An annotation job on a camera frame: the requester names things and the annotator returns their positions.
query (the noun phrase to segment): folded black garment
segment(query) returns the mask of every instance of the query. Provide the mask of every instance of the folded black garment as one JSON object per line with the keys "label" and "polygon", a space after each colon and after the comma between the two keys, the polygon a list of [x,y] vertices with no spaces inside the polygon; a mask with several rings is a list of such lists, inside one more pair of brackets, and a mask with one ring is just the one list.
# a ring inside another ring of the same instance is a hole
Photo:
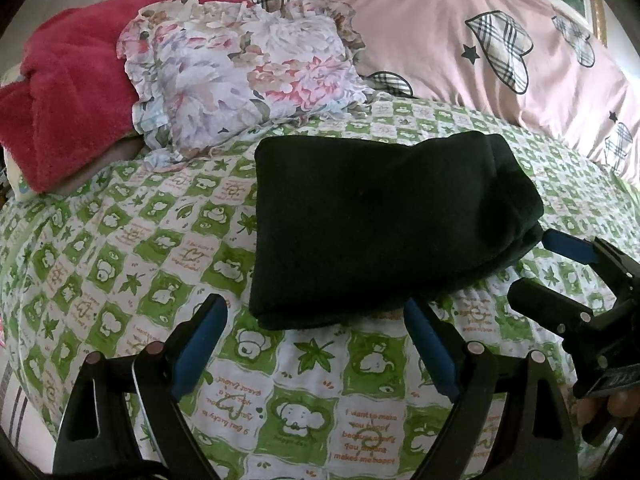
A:
{"label": "folded black garment", "polygon": [[255,151],[249,310],[311,328],[427,300],[514,264],[542,238],[542,200],[499,135],[415,146],[269,137]]}

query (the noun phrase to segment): metal pin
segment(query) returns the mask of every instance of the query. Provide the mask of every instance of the metal pin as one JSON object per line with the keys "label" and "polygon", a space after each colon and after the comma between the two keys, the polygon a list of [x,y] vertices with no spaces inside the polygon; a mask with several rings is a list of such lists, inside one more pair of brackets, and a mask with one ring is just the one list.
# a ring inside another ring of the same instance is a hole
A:
{"label": "metal pin", "polygon": [[472,354],[480,355],[484,352],[484,345],[479,343],[478,341],[471,341],[466,345],[466,349],[469,350]]}
{"label": "metal pin", "polygon": [[152,341],[146,347],[146,353],[149,355],[158,355],[164,349],[164,343],[162,341]]}
{"label": "metal pin", "polygon": [[534,350],[533,352],[531,352],[531,358],[539,364],[545,362],[546,359],[545,355],[539,350]]}
{"label": "metal pin", "polygon": [[90,365],[95,365],[101,358],[102,356],[100,355],[100,352],[91,352],[84,358],[84,362]]}

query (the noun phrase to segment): green and white bed sheet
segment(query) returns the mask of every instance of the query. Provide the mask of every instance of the green and white bed sheet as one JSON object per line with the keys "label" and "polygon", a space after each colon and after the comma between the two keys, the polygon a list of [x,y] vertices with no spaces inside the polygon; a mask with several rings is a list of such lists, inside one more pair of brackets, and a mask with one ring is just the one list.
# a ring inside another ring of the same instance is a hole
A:
{"label": "green and white bed sheet", "polygon": [[[6,344],[52,433],[89,352],[139,352],[217,292],[229,322],[196,392],[180,405],[222,478],[409,478],[450,404],[435,391],[401,311],[304,332],[265,332],[248,313],[259,228],[253,154],[266,135],[414,144],[471,129],[508,140],[543,197],[544,227],[601,236],[640,256],[632,188],[558,142],[434,102],[385,97],[363,118],[274,126],[169,173],[146,171],[141,161],[115,164],[66,200],[12,203],[0,216]],[[494,352],[541,349],[571,403],[575,374],[558,338],[508,305],[519,276],[596,311],[612,302],[590,269],[534,248],[515,267],[444,298],[437,312]],[[152,456],[135,399],[130,406]],[[492,407],[470,476],[488,457],[501,407]],[[585,471],[599,452],[580,446]]]}

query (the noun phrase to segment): black star print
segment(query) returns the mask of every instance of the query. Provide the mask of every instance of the black star print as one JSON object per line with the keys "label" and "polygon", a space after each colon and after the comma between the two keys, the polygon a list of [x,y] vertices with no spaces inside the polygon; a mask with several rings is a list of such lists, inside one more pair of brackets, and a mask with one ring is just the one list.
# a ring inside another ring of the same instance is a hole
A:
{"label": "black star print", "polygon": [[476,51],[476,47],[466,46],[465,44],[463,44],[462,46],[465,47],[465,51],[462,54],[462,57],[466,57],[472,65],[475,65],[476,59],[480,59],[480,56],[478,56],[478,52]]}

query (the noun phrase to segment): ruffled pillow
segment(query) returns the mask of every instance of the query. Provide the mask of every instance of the ruffled pillow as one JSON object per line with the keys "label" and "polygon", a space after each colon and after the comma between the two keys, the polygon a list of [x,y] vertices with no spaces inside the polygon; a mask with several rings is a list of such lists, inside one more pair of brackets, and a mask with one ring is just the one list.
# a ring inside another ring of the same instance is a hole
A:
{"label": "ruffled pillow", "polygon": [[133,123],[179,162],[259,125],[363,104],[353,9],[331,0],[260,6],[171,0],[140,9],[118,41],[140,100]]}

